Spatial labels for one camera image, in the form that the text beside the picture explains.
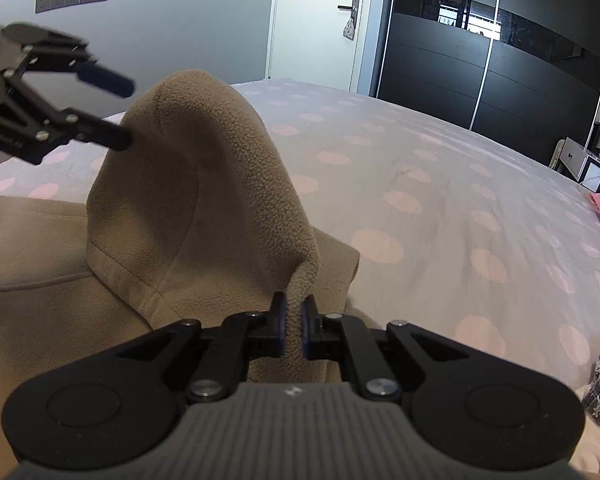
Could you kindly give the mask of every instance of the polka dot bed sheet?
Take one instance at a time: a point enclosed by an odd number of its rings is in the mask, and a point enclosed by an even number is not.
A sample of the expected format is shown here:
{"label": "polka dot bed sheet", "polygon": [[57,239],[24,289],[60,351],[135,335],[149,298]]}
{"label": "polka dot bed sheet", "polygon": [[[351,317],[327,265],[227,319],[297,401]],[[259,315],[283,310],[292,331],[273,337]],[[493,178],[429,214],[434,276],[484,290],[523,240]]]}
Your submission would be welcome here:
{"label": "polka dot bed sheet", "polygon": [[[266,124],[312,224],[360,251],[354,307],[574,390],[587,383],[600,352],[600,217],[579,186],[397,105],[292,80],[235,89]],[[85,202],[104,155],[72,142],[37,168],[8,160],[0,194]],[[595,430],[576,460],[600,472]]]}

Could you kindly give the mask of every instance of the white logo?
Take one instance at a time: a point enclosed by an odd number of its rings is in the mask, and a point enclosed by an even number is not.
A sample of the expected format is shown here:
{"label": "white logo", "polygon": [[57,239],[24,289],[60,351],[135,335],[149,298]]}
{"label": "white logo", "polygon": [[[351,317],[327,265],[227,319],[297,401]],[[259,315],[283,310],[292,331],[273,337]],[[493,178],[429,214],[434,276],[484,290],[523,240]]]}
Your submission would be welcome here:
{"label": "white logo", "polygon": [[289,396],[289,397],[297,397],[298,395],[301,395],[302,392],[304,392],[304,390],[302,388],[298,388],[297,386],[289,386],[286,390],[285,393]]}

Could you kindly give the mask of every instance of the door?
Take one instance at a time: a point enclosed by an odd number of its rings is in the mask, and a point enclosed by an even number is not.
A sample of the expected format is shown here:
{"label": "door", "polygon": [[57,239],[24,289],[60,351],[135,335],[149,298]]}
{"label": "door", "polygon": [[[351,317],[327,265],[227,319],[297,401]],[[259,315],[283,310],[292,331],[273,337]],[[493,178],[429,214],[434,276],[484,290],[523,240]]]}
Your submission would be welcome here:
{"label": "door", "polygon": [[360,12],[354,39],[343,31],[353,0],[276,0],[269,53],[269,77],[349,90],[360,40]]}

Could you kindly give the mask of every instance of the small bag hanging on door handle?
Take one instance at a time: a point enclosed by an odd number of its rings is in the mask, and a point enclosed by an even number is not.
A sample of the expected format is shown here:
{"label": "small bag hanging on door handle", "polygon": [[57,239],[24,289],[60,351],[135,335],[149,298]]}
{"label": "small bag hanging on door handle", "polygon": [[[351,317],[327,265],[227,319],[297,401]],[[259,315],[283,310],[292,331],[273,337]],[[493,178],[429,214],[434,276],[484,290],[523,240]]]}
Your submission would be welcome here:
{"label": "small bag hanging on door handle", "polygon": [[356,23],[358,21],[358,7],[360,6],[360,0],[352,0],[351,6],[338,6],[340,10],[350,10],[351,17],[347,22],[344,30],[342,31],[342,35],[348,40],[353,41],[353,38],[356,35]]}

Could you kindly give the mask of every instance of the door frame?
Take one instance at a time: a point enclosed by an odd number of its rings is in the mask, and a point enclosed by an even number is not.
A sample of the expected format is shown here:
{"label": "door frame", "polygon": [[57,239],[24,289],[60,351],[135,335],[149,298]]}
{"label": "door frame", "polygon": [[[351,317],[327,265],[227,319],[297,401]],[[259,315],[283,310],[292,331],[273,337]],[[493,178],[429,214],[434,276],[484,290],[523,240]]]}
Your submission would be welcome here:
{"label": "door frame", "polygon": [[[360,79],[360,70],[362,68],[362,55],[365,49],[366,28],[368,25],[369,8],[371,0],[360,0],[360,10],[358,11],[358,26],[356,27],[356,48],[353,57],[353,69],[351,80],[349,81],[349,91],[356,93],[358,90],[358,81]],[[265,65],[265,79],[269,79],[271,69],[271,49],[273,47],[273,35],[276,27],[276,9],[278,0],[271,0],[271,12],[269,15],[269,37],[267,39],[267,61]]]}

